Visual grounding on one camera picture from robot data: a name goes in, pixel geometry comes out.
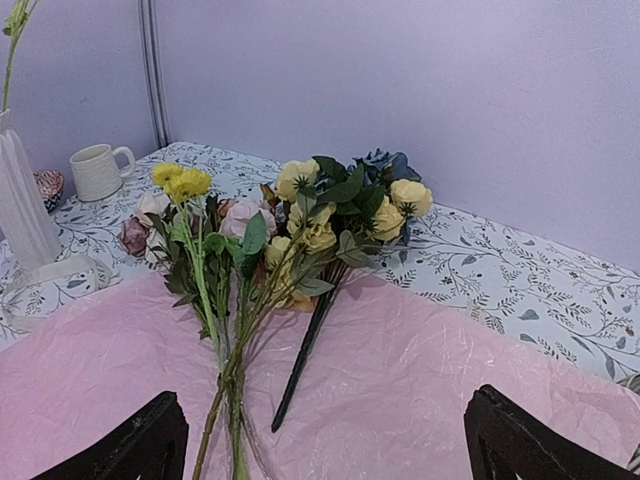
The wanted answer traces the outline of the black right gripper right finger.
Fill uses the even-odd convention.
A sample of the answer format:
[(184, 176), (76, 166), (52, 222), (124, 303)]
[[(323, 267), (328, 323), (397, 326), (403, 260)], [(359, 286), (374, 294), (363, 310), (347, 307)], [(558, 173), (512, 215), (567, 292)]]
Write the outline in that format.
[(562, 437), (485, 384), (464, 413), (474, 479), (636, 479), (632, 471)]

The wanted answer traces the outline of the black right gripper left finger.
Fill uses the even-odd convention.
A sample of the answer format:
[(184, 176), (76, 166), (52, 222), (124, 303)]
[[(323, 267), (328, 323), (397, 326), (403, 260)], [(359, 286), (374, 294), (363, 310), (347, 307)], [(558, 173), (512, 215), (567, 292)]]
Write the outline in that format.
[(35, 479), (181, 479), (188, 433), (177, 394), (163, 391), (97, 443)]

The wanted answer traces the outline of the pink wrapping paper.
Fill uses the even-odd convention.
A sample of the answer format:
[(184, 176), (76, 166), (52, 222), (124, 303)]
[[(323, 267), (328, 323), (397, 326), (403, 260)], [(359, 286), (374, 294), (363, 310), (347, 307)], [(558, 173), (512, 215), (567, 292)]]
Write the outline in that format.
[[(367, 275), (339, 294), (272, 432), (307, 320), (274, 315), (248, 355), (245, 405), (279, 479), (467, 479), (463, 415), (486, 384), (615, 464), (638, 446), (636, 394)], [(155, 274), (44, 320), (1, 355), (2, 477), (66, 460), (163, 391), (188, 422), (192, 471), (218, 375), (199, 329)]]

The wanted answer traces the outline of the cream printed ribbon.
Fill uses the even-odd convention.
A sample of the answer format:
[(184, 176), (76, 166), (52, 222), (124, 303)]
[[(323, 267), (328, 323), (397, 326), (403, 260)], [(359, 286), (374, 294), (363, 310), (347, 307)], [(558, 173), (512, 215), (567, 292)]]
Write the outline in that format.
[(63, 301), (105, 289), (111, 269), (100, 260), (80, 255), (31, 271), (20, 271), (1, 293), (1, 312), (6, 324), (20, 333), (32, 331)]

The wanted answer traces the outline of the artificial flower bouquet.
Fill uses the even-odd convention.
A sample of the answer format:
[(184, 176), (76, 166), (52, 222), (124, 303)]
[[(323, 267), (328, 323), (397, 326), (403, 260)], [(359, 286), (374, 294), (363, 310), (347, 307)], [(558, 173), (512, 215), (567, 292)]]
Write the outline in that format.
[(161, 163), (157, 195), (141, 197), (119, 235), (125, 251), (163, 267), (167, 289), (191, 306), (219, 368), (193, 478), (205, 475), (211, 437), (226, 421), (233, 479), (249, 478), (245, 444), (245, 352), (275, 309), (312, 305), (333, 285), (320, 268), (333, 259), (333, 204), (317, 202), (318, 158), (286, 163), (262, 198), (222, 200), (209, 173)]

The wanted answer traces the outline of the white ribbed ceramic vase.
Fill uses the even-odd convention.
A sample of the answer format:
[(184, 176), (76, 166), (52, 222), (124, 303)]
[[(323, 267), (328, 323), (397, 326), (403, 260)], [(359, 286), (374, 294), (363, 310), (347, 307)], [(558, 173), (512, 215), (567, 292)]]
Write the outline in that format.
[(9, 110), (1, 113), (1, 232), (25, 270), (54, 263), (62, 251)]

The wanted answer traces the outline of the orange poppy flower stem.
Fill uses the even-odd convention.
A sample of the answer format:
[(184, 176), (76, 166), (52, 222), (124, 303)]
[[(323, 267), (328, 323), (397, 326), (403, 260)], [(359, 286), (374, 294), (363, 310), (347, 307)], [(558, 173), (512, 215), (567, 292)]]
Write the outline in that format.
[(39, 3), (39, 0), (17, 0), (14, 2), (8, 17), (5, 19), (2, 33), (9, 38), (9, 49), (2, 90), (2, 112), (9, 109), (9, 96), (13, 63), (19, 42), (33, 15), (34, 10)]

